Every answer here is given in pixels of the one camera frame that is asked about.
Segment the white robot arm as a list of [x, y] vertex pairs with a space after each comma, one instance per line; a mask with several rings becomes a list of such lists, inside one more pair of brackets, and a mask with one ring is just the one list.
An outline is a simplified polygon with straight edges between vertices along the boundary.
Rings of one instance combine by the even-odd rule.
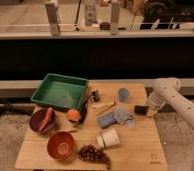
[[[194, 103], [182, 96], [179, 91], [181, 81], [175, 77], [157, 78], [153, 82], [153, 91], [147, 98], [145, 105], [141, 108], [147, 108], [144, 116], [152, 117], [165, 104], [169, 104], [194, 131]], [[191, 171], [194, 171], [194, 156]]]

